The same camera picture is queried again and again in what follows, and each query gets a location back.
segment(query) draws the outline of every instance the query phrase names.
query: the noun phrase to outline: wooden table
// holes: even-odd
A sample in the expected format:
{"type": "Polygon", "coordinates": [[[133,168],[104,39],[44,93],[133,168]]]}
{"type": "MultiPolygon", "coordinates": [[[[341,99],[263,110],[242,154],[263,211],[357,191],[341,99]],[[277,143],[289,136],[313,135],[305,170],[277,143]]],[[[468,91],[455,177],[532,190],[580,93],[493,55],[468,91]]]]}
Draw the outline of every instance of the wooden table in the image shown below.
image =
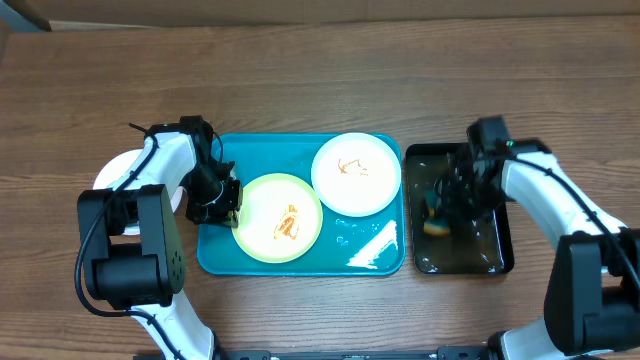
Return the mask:
{"type": "Polygon", "coordinates": [[[2,62],[2,56],[4,55],[4,48],[7,45],[7,39],[9,39],[9,25],[0,19],[0,63],[2,62]]]}
{"type": "MultiPolygon", "coordinates": [[[[640,226],[640,17],[11,35],[0,68],[0,356],[127,359],[156,346],[76,299],[76,199],[142,126],[202,114],[221,133],[383,132],[465,140],[504,114],[599,205],[640,226]]],[[[481,344],[542,315],[553,251],[509,206],[507,276],[214,277],[178,225],[186,291],[228,349],[417,350],[481,344]]]]}

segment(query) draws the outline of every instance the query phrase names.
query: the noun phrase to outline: black cable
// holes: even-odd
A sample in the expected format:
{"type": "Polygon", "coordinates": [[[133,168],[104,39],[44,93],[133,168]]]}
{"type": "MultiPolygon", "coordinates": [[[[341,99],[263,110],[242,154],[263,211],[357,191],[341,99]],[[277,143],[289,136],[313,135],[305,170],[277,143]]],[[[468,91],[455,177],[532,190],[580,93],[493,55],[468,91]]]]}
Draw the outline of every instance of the black cable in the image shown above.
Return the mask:
{"type": "Polygon", "coordinates": [[[636,273],[636,270],[633,268],[633,264],[631,263],[631,260],[629,260],[629,257],[627,256],[627,254],[625,254],[625,252],[622,249],[622,247],[620,246],[620,244],[618,244],[617,237],[613,236],[613,234],[609,231],[609,229],[602,223],[602,221],[600,221],[600,219],[598,218],[598,215],[596,214],[596,212],[591,211],[591,209],[584,202],[582,197],[580,197],[580,195],[578,195],[578,193],[573,189],[573,187],[571,185],[569,185],[569,183],[567,183],[560,176],[556,175],[553,172],[553,169],[551,169],[551,168],[545,168],[545,167],[540,166],[540,165],[538,165],[536,163],[532,163],[530,161],[518,159],[518,158],[513,157],[513,156],[485,157],[485,158],[479,158],[477,160],[474,160],[473,162],[478,162],[478,161],[500,161],[500,160],[511,160],[513,162],[516,162],[516,163],[527,165],[527,166],[529,166],[531,168],[534,168],[536,170],[542,171],[547,176],[550,176],[552,179],[557,181],[567,191],[567,193],[569,193],[569,195],[571,195],[571,197],[575,200],[575,202],[578,204],[578,206],[580,206],[580,208],[582,208],[582,210],[587,214],[587,216],[589,217],[589,220],[591,220],[598,227],[598,229],[600,231],[602,231],[602,233],[605,235],[605,237],[609,240],[611,246],[613,246],[615,251],[618,253],[620,258],[622,259],[624,268],[625,268],[625,270],[627,272],[627,275],[629,275],[629,277],[631,278],[631,280],[633,282],[633,286],[636,288],[636,291],[638,291],[640,293],[640,279],[638,279],[638,274],[636,273]]]}
{"type": "Polygon", "coordinates": [[[220,158],[218,159],[218,162],[221,163],[222,162],[222,154],[224,152],[224,146],[222,145],[222,139],[220,139],[220,135],[218,135],[217,132],[215,132],[215,130],[211,130],[213,132],[213,135],[216,136],[216,139],[218,139],[218,142],[220,143],[220,158]]]}
{"type": "MultiPolygon", "coordinates": [[[[134,128],[136,130],[140,130],[140,131],[144,132],[145,134],[147,133],[147,130],[145,130],[144,128],[142,128],[142,127],[140,127],[138,125],[129,124],[129,126],[131,126],[132,128],[134,128]]],[[[89,300],[85,296],[84,291],[82,289],[82,264],[84,262],[84,257],[85,257],[85,254],[87,252],[87,248],[88,248],[89,242],[91,241],[91,238],[93,237],[93,233],[96,231],[96,228],[98,227],[98,223],[104,217],[104,214],[107,211],[107,209],[109,208],[109,205],[111,205],[111,203],[117,197],[117,195],[120,194],[127,186],[129,186],[138,177],[138,175],[140,175],[140,173],[142,172],[144,167],[147,166],[149,161],[151,161],[151,158],[153,157],[153,155],[158,150],[158,139],[156,139],[156,137],[154,135],[149,135],[149,137],[151,137],[151,139],[153,140],[153,147],[151,148],[151,151],[144,158],[144,160],[142,160],[140,165],[134,171],[132,171],[129,174],[129,177],[122,184],[120,184],[120,186],[118,186],[113,191],[113,193],[111,193],[109,198],[107,198],[107,200],[102,205],[102,208],[100,209],[100,211],[96,215],[96,218],[91,223],[91,226],[89,227],[89,231],[87,231],[87,235],[82,240],[82,245],[80,246],[80,250],[78,251],[78,257],[76,258],[76,265],[75,265],[74,281],[75,281],[75,287],[76,287],[76,294],[78,295],[78,299],[80,300],[80,303],[82,303],[82,305],[85,307],[85,309],[87,309],[90,313],[92,313],[94,315],[101,316],[101,317],[138,316],[138,317],[141,317],[141,318],[147,320],[147,324],[152,325],[155,328],[155,330],[158,332],[158,334],[162,338],[162,341],[164,341],[164,343],[167,346],[167,348],[169,348],[169,351],[171,351],[171,353],[173,353],[173,356],[176,359],[179,359],[179,360],[186,360],[186,358],[184,356],[182,356],[182,354],[180,354],[180,351],[178,351],[173,346],[173,344],[169,340],[169,337],[167,336],[165,331],[162,329],[162,327],[160,326],[160,324],[156,320],[155,316],[147,314],[144,311],[137,311],[137,310],[124,310],[124,311],[103,311],[103,310],[100,310],[100,309],[94,307],[93,305],[91,305],[91,303],[89,302],[89,300]]]]}

